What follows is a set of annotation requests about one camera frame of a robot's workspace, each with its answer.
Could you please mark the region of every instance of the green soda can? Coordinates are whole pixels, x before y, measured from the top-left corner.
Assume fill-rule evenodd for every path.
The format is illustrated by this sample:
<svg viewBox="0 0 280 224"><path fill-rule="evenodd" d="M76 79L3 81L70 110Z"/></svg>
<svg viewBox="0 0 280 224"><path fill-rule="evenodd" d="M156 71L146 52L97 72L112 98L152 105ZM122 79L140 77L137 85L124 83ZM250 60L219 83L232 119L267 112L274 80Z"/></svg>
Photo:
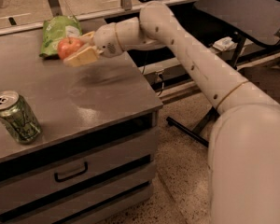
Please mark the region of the green soda can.
<svg viewBox="0 0 280 224"><path fill-rule="evenodd" d="M28 144L41 133L31 107L15 91L0 92L0 121L10 135L21 144Z"/></svg>

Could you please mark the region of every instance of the table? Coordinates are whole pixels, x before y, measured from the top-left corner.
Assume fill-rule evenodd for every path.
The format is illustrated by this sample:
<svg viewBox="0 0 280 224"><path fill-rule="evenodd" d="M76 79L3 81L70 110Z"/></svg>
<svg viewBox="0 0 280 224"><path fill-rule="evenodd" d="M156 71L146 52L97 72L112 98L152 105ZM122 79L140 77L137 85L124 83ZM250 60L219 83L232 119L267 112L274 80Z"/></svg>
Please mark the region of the table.
<svg viewBox="0 0 280 224"><path fill-rule="evenodd" d="M20 145L0 123L0 222L90 224L148 199L160 99L127 53L71 68L40 58L41 42L41 29L0 36L0 91L43 129Z"/></svg>

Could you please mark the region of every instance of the green bag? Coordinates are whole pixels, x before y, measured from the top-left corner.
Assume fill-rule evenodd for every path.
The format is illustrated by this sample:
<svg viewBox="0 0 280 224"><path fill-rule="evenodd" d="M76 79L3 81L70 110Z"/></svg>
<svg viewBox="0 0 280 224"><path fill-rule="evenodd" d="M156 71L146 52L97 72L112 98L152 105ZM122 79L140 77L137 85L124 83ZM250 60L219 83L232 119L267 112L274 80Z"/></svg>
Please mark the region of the green bag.
<svg viewBox="0 0 280 224"><path fill-rule="evenodd" d="M56 56L60 40L81 35L82 29L75 16L57 16L50 21L44 21L43 43L39 56L44 58Z"/></svg>

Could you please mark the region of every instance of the countertop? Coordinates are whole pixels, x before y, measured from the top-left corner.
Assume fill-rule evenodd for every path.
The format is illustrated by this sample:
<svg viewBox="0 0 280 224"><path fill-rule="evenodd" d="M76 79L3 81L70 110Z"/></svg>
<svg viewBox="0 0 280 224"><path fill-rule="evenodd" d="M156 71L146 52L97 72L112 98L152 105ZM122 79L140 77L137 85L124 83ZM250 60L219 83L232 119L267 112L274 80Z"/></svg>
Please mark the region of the countertop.
<svg viewBox="0 0 280 224"><path fill-rule="evenodd" d="M81 23L83 33L103 24ZM72 68L40 58L41 42L40 29L0 36L0 91L21 94L43 129L32 144L20 145L0 123L0 162L162 107L127 53Z"/></svg>

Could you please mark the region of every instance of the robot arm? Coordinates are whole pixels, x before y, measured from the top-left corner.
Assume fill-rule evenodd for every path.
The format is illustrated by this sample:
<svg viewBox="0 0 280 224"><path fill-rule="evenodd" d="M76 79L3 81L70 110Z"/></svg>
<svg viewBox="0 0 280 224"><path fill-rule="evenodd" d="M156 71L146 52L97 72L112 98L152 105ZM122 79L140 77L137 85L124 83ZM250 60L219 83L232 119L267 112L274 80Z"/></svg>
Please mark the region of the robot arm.
<svg viewBox="0 0 280 224"><path fill-rule="evenodd" d="M140 19L94 35L102 55L163 44L221 115L208 153L213 224L280 224L280 104L187 33L171 10L148 3Z"/></svg>
<svg viewBox="0 0 280 224"><path fill-rule="evenodd" d="M130 49L168 47L219 114L244 104L278 105L185 31L171 10L160 2L143 7L139 20L102 26L95 32L93 42L105 57Z"/></svg>

